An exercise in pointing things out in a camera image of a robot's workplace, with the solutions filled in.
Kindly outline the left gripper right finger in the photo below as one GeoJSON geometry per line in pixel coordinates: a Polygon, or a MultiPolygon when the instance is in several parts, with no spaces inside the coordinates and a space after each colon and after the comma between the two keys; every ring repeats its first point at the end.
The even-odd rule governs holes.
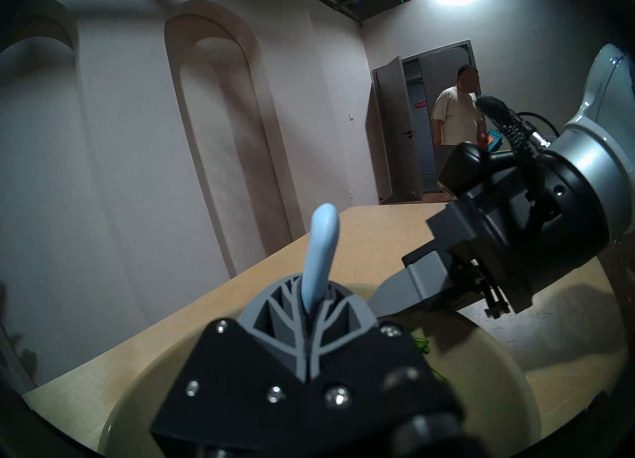
{"type": "Polygon", "coordinates": [[[460,429],[463,410],[412,336],[366,302],[329,287],[307,346],[309,429],[460,429]]]}

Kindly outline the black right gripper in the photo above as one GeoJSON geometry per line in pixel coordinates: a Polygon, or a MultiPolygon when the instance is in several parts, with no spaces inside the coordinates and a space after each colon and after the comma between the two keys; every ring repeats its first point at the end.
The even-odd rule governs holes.
{"type": "Polygon", "coordinates": [[[608,244],[596,193],[564,158],[543,152],[525,167],[502,154],[448,159],[440,183],[453,200],[427,222],[438,253],[383,281],[368,299],[375,316],[440,303],[461,309],[486,297],[487,287],[519,313],[608,244]]]}

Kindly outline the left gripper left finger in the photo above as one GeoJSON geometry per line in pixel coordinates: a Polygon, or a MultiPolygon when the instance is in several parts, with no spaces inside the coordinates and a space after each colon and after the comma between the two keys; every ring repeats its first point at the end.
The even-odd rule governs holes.
{"type": "Polygon", "coordinates": [[[301,275],[204,329],[154,422],[164,455],[285,455],[306,402],[301,275]]]}

